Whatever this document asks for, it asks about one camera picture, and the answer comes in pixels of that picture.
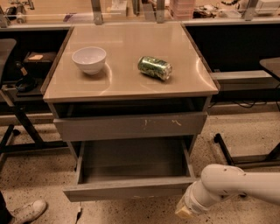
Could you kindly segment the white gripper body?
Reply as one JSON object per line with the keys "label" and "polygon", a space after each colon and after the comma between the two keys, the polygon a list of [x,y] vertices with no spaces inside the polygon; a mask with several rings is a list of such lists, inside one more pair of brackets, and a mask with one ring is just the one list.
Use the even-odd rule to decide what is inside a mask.
{"label": "white gripper body", "polygon": [[207,190],[200,183],[189,185],[183,196],[185,206],[192,214],[203,214],[209,207],[207,206]]}

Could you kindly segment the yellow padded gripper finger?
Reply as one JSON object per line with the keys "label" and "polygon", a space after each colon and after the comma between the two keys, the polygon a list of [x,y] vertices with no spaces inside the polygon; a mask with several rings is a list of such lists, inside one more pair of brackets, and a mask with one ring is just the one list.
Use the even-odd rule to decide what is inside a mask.
{"label": "yellow padded gripper finger", "polygon": [[182,219],[188,219],[193,217],[193,210],[191,208],[190,198],[185,196],[176,205],[175,214]]}

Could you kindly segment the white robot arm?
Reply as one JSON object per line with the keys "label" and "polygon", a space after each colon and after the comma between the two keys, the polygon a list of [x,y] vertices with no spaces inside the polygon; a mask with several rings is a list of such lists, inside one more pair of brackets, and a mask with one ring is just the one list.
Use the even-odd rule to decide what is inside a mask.
{"label": "white robot arm", "polygon": [[183,219],[203,214],[235,195],[248,195],[279,206],[280,173],[245,172],[236,166],[210,164],[202,170],[200,179],[187,187],[175,214]]}

